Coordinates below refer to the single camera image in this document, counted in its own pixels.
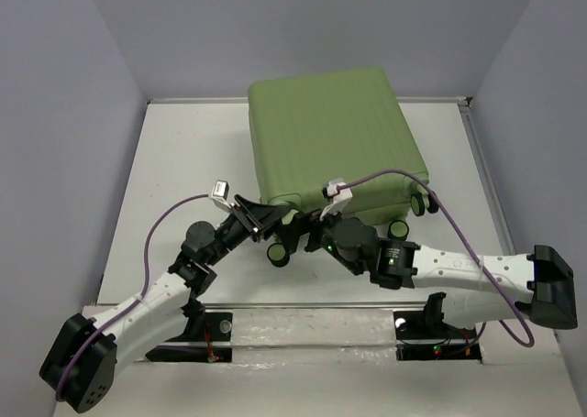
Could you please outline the green hard-shell suitcase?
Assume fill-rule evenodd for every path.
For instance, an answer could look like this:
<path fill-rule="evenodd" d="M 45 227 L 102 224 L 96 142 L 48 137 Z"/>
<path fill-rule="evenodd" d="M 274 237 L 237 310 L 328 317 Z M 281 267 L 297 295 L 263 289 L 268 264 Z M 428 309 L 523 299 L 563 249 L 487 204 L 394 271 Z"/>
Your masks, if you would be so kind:
<path fill-rule="evenodd" d="M 257 81 L 248 89 L 254 166 L 265 204 L 289 204 L 287 228 L 321 212 L 330 183 L 353 183 L 343 213 L 407 236 L 409 213 L 437 212 L 428 168 L 383 69 Z"/>

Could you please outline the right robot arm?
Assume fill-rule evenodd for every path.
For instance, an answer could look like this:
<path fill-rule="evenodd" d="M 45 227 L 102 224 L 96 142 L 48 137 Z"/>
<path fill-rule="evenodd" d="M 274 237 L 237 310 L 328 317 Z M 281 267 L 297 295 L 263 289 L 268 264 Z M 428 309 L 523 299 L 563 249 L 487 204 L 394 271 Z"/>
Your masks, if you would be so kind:
<path fill-rule="evenodd" d="M 522 319 L 556 330 L 577 327 L 574 274 L 550 246 L 530 254 L 477 256 L 381 237 L 356 217 L 296 214 L 276 237 L 293 254 L 322 249 L 354 275 L 383 289 L 430 289 L 422 325 L 433 336 L 477 323 Z"/>

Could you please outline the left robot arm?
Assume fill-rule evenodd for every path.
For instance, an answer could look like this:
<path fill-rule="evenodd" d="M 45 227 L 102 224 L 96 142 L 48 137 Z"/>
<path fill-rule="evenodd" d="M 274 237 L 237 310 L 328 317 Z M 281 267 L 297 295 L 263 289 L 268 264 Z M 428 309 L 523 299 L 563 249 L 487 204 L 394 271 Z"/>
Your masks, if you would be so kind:
<path fill-rule="evenodd" d="M 88 412 L 134 360 L 169 338 L 198 336 L 205 315 L 198 299 L 216 278 L 212 267 L 246 239 L 267 239 L 290 211 L 240 195 L 226 209 L 219 226 L 191 224 L 168 270 L 146 277 L 139 293 L 91 318 L 77 313 L 65 321 L 39 370 L 57 401 Z"/>

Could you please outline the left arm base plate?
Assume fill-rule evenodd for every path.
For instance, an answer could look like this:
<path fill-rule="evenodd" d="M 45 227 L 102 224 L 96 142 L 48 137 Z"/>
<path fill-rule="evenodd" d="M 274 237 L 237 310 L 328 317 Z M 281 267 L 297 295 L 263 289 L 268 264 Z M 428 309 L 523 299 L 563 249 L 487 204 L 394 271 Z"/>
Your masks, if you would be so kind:
<path fill-rule="evenodd" d="M 226 364 L 233 359 L 233 313 L 208 312 L 202 322 L 189 322 L 181 335 L 151 349 L 149 362 Z"/>

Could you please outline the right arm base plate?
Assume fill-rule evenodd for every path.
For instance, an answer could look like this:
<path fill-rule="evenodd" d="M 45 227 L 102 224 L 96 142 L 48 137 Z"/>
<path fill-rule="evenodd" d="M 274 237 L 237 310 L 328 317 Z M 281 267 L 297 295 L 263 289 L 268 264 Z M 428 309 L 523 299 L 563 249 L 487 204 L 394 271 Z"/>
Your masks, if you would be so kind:
<path fill-rule="evenodd" d="M 477 331 L 441 325 L 439 329 L 425 325 L 421 311 L 400 311 L 393 314 L 396 358 L 400 362 L 478 361 L 482 351 Z"/>

